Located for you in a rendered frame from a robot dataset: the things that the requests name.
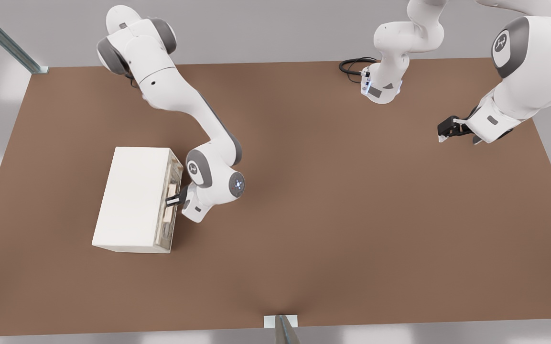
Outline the oven door with pale handle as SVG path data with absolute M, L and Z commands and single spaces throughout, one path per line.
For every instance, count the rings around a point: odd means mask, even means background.
M 165 167 L 164 180 L 162 185 L 162 197 L 159 209 L 159 220 L 155 244 L 157 248 L 168 253 L 171 250 L 171 240 L 174 232 L 174 223 L 177 206 L 167 205 L 165 199 L 174 196 L 181 190 L 181 179 L 184 166 L 175 156 L 172 150 L 168 150 L 167 163 Z

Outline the silver frame post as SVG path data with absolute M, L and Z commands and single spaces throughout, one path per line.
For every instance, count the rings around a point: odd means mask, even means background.
M 0 28 L 0 46 L 4 48 L 16 61 L 18 61 L 31 74 L 47 74 L 48 66 L 39 65 L 28 55 L 5 31 Z
M 295 332 L 298 324 L 298 315 L 265 315 L 263 317 L 264 328 L 274 329 L 274 344 L 300 344 Z

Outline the white oven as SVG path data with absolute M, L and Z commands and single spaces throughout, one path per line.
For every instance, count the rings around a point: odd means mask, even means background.
M 116 147 L 92 244 L 113 252 L 166 253 L 155 244 L 170 148 Z

